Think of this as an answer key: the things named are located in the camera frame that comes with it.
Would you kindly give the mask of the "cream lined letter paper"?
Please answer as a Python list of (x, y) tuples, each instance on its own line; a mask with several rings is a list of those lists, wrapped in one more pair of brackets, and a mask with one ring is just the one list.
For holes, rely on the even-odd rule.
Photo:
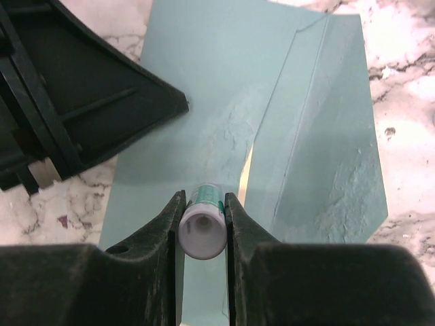
[(251, 159), (252, 159), (252, 153), (253, 153), (254, 146), (251, 146), (249, 153), (246, 157), (245, 164), (243, 166), (243, 169), (241, 171), (240, 179), (239, 179), (239, 189), (237, 198), (242, 206), (245, 206), (245, 199), (246, 199), (246, 193), (247, 193), (247, 186), (249, 182), (249, 173), (251, 168)]

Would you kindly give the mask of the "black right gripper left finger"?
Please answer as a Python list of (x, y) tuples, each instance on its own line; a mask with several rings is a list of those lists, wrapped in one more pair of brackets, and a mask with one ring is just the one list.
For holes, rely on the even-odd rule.
[(184, 256), (176, 240), (186, 194), (128, 238), (1, 247), (2, 325), (178, 325)]

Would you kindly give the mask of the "light blue envelope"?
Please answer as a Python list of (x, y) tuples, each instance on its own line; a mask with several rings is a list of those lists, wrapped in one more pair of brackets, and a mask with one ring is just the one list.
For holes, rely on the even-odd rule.
[(155, 1), (141, 64), (187, 114), (118, 156), (99, 245), (202, 183), (282, 242), (364, 242), (387, 217), (361, 19), (268, 1)]

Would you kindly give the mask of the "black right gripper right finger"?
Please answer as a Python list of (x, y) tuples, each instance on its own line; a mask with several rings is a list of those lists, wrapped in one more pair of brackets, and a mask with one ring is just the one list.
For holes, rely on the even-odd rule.
[(287, 244), (224, 202), (231, 325), (433, 325), (413, 255), (385, 244)]

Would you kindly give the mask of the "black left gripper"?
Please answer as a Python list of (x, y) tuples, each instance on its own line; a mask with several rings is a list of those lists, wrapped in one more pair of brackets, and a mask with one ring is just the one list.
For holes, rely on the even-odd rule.
[(45, 188), (185, 113), (183, 92), (106, 43), (60, 1), (1, 2), (1, 189)]

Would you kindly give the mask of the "green white glue stick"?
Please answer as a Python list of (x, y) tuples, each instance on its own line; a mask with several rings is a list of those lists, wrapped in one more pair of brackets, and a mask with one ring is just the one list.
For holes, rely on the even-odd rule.
[(224, 195), (218, 186), (204, 183), (192, 192), (179, 222), (178, 240), (184, 253), (194, 259), (212, 259), (224, 250)]

